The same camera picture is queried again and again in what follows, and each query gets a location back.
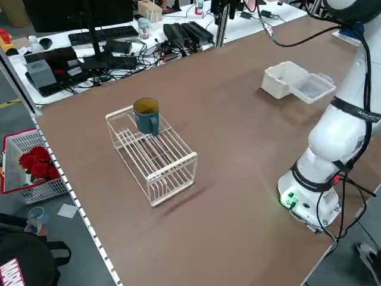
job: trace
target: monitor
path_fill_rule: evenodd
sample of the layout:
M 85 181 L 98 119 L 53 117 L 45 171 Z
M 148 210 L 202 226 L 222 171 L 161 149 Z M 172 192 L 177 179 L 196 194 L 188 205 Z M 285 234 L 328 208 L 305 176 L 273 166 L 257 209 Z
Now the monitor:
M 82 0 L 23 0 L 25 10 L 36 32 L 65 32 L 86 29 L 87 21 Z M 91 0 L 90 9 L 95 26 L 130 22 L 132 0 Z

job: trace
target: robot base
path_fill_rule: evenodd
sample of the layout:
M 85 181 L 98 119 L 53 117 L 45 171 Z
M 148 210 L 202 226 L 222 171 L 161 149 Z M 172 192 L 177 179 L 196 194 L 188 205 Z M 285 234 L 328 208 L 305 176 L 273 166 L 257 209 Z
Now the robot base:
M 310 228 L 316 231 L 323 231 L 316 216 L 316 205 L 321 193 L 312 192 L 300 186 L 295 180 L 291 171 L 284 174 L 278 181 L 280 202 L 287 209 L 291 203 L 296 202 L 292 212 L 310 224 Z M 321 224 L 329 226 L 341 212 L 339 196 L 335 189 L 324 192 L 319 202 L 319 219 Z

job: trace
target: black keyboard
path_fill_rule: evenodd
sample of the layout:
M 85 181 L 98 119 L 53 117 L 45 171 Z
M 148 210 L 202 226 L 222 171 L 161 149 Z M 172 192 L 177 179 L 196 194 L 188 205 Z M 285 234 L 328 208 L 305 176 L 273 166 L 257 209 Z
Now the black keyboard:
M 128 38 L 139 35 L 133 26 L 123 26 L 95 31 L 98 41 Z M 70 34 L 69 40 L 72 46 L 85 45 L 91 43 L 90 32 Z

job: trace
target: dish drying rack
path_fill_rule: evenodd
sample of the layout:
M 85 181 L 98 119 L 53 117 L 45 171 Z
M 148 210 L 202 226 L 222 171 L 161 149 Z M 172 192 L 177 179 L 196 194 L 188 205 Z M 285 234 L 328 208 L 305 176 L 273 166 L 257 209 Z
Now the dish drying rack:
M 198 154 L 161 115 L 158 136 L 138 131 L 132 105 L 107 114 L 106 122 L 114 148 L 152 207 L 195 182 Z

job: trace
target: marvel logo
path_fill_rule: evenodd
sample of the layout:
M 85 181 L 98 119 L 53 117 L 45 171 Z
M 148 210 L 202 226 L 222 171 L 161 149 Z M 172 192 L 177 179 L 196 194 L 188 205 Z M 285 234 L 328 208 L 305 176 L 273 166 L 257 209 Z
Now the marvel logo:
M 0 278 L 3 286 L 25 286 L 16 258 L 0 266 Z

